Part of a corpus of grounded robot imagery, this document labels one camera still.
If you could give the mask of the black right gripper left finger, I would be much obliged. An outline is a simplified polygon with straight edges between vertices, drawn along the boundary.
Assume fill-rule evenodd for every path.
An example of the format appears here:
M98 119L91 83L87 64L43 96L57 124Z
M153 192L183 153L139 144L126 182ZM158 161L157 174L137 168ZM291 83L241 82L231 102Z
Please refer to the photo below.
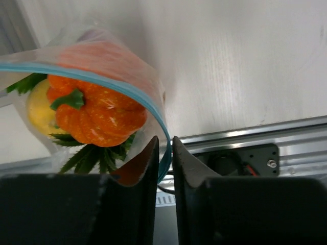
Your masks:
M152 244L159 142L111 174L1 177L1 244Z

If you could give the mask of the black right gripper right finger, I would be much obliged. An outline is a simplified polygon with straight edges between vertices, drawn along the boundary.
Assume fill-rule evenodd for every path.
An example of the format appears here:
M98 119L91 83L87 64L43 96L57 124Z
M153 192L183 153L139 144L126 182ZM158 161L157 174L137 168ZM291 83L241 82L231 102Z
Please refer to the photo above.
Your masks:
M326 187L313 178L222 177L173 138L179 244L326 244Z

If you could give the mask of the toy pineapple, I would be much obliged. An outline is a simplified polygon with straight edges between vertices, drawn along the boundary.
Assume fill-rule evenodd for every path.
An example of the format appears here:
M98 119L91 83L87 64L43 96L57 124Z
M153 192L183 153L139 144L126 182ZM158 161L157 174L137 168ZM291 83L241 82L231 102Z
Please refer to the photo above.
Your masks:
M18 96L26 96L24 102L26 116L26 101L29 93L39 82L47 78L48 75L46 74L33 73L6 88L7 93L15 92ZM43 136L53 145L67 149L76 148L76 152L73 153L64 164L62 164L60 168L61 173L73 170L78 174L88 174L94 168L98 168L101 173L110 173L116 170L116 163L125 160L136 135L136 132L133 133L120 145L100 147L94 144L79 143L67 132L66 134L52 134L51 136L45 136L32 126L28 120L28 116L27 121L34 133Z

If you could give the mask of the yellow toy lemon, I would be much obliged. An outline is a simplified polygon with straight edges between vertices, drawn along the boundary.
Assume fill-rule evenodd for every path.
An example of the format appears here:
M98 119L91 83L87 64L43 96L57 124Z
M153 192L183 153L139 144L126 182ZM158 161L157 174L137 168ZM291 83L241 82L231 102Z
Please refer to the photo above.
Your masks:
M39 82L29 93L26 101L26 111L29 122L41 134L66 134L61 128L56 128L55 111L50 108L46 92L50 87L48 79Z

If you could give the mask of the orange toy pumpkin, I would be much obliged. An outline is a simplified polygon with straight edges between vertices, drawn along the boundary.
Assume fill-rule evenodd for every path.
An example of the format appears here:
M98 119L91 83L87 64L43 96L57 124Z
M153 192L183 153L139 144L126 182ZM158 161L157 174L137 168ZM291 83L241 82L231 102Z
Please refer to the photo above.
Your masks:
M145 107L113 89L56 75L48 81L56 125L79 143L117 146L147 121Z

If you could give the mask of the clear zip top bag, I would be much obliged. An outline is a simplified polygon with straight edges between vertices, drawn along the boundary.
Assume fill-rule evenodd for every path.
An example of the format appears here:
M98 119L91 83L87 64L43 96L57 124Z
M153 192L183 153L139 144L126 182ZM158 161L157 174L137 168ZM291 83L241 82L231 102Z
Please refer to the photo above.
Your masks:
M108 174L159 139L172 159L157 71L109 30L74 24L44 47L1 56L1 88L50 151L46 173Z

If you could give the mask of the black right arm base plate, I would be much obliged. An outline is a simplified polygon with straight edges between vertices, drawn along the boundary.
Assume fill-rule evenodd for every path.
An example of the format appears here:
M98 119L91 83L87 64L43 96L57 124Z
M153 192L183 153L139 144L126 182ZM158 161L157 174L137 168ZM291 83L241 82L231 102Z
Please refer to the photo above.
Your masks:
M272 143L197 153L194 156L221 176L279 175L279 149Z

